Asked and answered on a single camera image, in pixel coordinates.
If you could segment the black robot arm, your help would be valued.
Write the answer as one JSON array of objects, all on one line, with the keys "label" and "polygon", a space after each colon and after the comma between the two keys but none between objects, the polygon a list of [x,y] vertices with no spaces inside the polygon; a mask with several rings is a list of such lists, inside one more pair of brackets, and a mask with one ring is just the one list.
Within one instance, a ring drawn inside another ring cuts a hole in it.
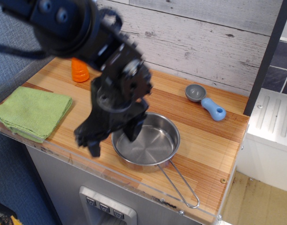
[{"label": "black robot arm", "polygon": [[92,0],[0,0],[3,12],[31,25],[42,49],[26,52],[0,45],[0,52],[31,59],[50,55],[77,58],[101,76],[91,81],[92,110],[74,131],[79,146],[94,157],[100,142],[123,130],[130,141],[139,135],[151,92],[151,74],[136,45],[121,33],[122,20]]}]

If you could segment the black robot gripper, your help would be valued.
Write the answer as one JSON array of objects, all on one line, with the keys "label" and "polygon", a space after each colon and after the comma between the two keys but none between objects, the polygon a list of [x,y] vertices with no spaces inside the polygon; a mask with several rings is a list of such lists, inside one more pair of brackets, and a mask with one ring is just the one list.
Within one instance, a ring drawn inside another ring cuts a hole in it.
[{"label": "black robot gripper", "polygon": [[105,92],[101,78],[91,82],[92,110],[89,117],[74,131],[78,146],[87,147],[94,158],[100,157],[100,142],[112,132],[123,129],[130,142],[139,135],[149,105],[143,98],[117,104],[115,89]]}]

